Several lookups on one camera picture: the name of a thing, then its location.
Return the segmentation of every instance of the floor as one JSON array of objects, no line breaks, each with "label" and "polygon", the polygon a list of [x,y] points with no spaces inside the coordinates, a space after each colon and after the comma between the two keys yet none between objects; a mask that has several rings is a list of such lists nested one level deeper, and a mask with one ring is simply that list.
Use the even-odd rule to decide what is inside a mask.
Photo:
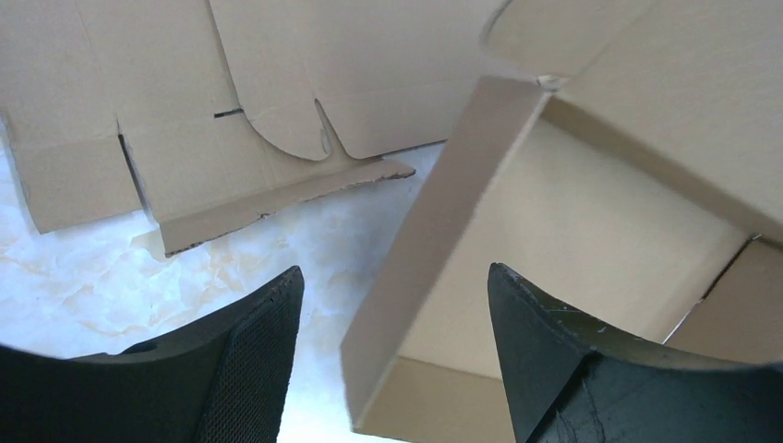
[{"label": "floor", "polygon": [[440,150],[393,156],[417,169],[411,178],[311,201],[166,259],[141,211],[37,234],[3,146],[0,342],[61,358],[118,353],[299,265],[307,288],[279,441],[384,441],[350,432],[339,345]]}]

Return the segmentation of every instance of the black curved object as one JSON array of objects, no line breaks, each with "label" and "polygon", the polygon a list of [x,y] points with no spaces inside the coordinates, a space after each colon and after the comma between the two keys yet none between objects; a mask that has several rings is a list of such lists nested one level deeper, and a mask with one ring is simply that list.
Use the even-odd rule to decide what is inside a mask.
[{"label": "black curved object", "polygon": [[783,441],[783,365],[645,341],[504,265],[492,265],[488,290],[518,442]]},{"label": "black curved object", "polygon": [[58,360],[0,347],[0,441],[275,441],[303,292],[291,268],[118,355]]}]

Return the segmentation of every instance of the cardboard edge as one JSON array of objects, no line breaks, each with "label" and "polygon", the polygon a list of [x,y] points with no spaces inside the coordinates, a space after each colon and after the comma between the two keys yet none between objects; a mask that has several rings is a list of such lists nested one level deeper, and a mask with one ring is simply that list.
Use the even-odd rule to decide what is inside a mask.
[{"label": "cardboard edge", "polygon": [[298,203],[355,186],[409,177],[415,173],[416,170],[402,163],[380,160],[161,221],[165,256],[171,257],[187,251]]},{"label": "cardboard edge", "polygon": [[[489,57],[507,67],[522,69],[543,88],[555,90],[592,65],[617,36],[649,13],[657,1],[567,0],[566,5],[553,6],[544,5],[547,0],[503,0],[481,30],[479,45]],[[527,42],[523,54],[519,54],[520,48],[514,51],[493,41],[498,33],[506,32],[498,29],[509,27],[520,32],[513,35],[514,41]],[[558,31],[560,36],[549,38],[552,42],[547,40]],[[578,41],[581,51],[566,54],[557,47],[563,41]]]},{"label": "cardboard edge", "polygon": [[783,361],[781,283],[783,246],[750,239],[665,344],[744,364]]},{"label": "cardboard edge", "polygon": [[[341,344],[345,397],[354,426],[362,426],[407,331],[473,219],[477,202],[522,146],[547,98],[535,83],[497,77],[478,81]],[[488,138],[495,142],[486,143]],[[426,269],[410,269],[414,251]]]},{"label": "cardboard edge", "polygon": [[[279,114],[277,118],[272,119],[273,121],[287,120],[284,118],[282,110],[290,106],[298,107],[297,105],[301,105],[301,103],[295,103],[289,106],[279,106],[277,108],[267,109],[263,114],[264,115]],[[295,114],[297,114],[299,118],[303,118],[307,120],[315,120],[315,118],[310,113],[312,113],[312,110],[305,110],[305,109],[300,109],[299,112],[295,112]],[[275,130],[264,125],[261,114],[257,114],[257,115],[246,114],[245,117],[247,118],[248,122],[253,127],[253,129],[259,134],[259,136],[267,140],[267,142],[270,145],[272,145],[275,149],[279,150],[280,152],[283,152],[292,157],[297,157],[297,159],[307,160],[311,162],[322,162],[327,158],[329,158],[329,156],[331,155],[331,146],[327,145],[324,142],[325,129],[323,125],[319,129],[321,133],[321,137],[318,140],[319,143],[314,143],[312,147],[307,147],[306,149],[302,149],[303,145],[299,145],[298,146],[299,149],[296,149],[295,146],[291,146],[286,143],[281,143],[279,137],[276,137]]]},{"label": "cardboard edge", "polygon": [[646,172],[659,183],[751,233],[783,241],[783,224],[731,196],[652,147],[582,107],[555,96],[542,118],[574,137]]},{"label": "cardboard edge", "polygon": [[404,441],[514,441],[501,380],[406,357],[397,357],[391,366],[355,432]]}]

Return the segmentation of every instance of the flattened cardboard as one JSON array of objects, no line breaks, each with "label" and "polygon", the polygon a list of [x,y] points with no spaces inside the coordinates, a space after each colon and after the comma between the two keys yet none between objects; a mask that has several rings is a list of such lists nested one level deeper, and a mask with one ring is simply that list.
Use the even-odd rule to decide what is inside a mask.
[{"label": "flattened cardboard", "polygon": [[33,218],[44,231],[136,209],[119,134],[168,254],[284,202],[407,176],[374,157],[448,136],[499,1],[14,0],[3,104]]},{"label": "flattened cardboard", "polygon": [[783,360],[783,249],[753,241],[666,345],[724,360]]},{"label": "flattened cardboard", "polygon": [[[493,261],[663,341],[744,242],[744,231],[652,177],[546,122],[533,126],[545,99],[534,83],[479,81],[343,341],[357,432],[474,441],[436,423],[398,420],[425,416],[437,398],[472,395],[428,387],[402,399],[399,389],[424,375],[400,381],[413,369],[398,366],[414,361],[501,386],[486,290]],[[497,396],[485,408],[503,403],[501,390]],[[485,418],[464,418],[458,429],[467,435]]]},{"label": "flattened cardboard", "polygon": [[657,0],[504,0],[481,45],[533,76],[571,78]]},{"label": "flattened cardboard", "polygon": [[615,153],[637,167],[783,239],[783,4],[571,3],[513,0],[484,45],[524,72],[572,77],[547,115],[556,125],[623,138]]},{"label": "flattened cardboard", "polygon": [[[21,151],[16,155],[19,174],[42,231],[137,209],[139,197],[128,167],[161,224],[168,255],[289,204],[413,173],[397,162],[375,164],[382,161],[349,157],[312,97],[307,106],[317,120],[312,129],[314,146],[323,154],[319,162],[272,146],[240,108],[222,47],[222,42],[235,47],[240,25],[249,26],[244,31],[263,32],[247,20],[237,21],[221,38],[208,2],[76,0],[57,7],[38,2],[4,7],[4,19],[13,25],[4,51],[19,61],[7,67],[13,88],[4,104],[18,134],[14,146]],[[54,23],[38,33],[23,26],[35,20]],[[64,78],[57,76],[61,65]],[[267,69],[244,67],[261,74]],[[285,69],[272,72],[278,78],[291,74]],[[52,85],[42,86],[41,76]],[[270,90],[287,92],[275,90],[279,85],[274,82],[264,86],[262,98]],[[307,84],[298,86],[307,91]],[[54,100],[42,94],[50,90],[59,94]],[[70,114],[67,107],[76,111]],[[300,114],[305,113],[294,110],[284,117],[294,122]],[[387,128],[397,125],[400,130],[399,124],[391,122]],[[304,139],[306,129],[288,127],[287,140]],[[120,133],[130,165],[119,144]],[[270,133],[276,137],[279,131],[270,128]],[[235,213],[215,217],[217,209]]]},{"label": "flattened cardboard", "polygon": [[38,231],[139,209],[75,2],[4,1],[0,32],[0,106]]},{"label": "flattened cardboard", "polygon": [[482,72],[476,38],[499,0],[211,0],[250,123],[322,160],[315,99],[351,157],[441,141]]}]

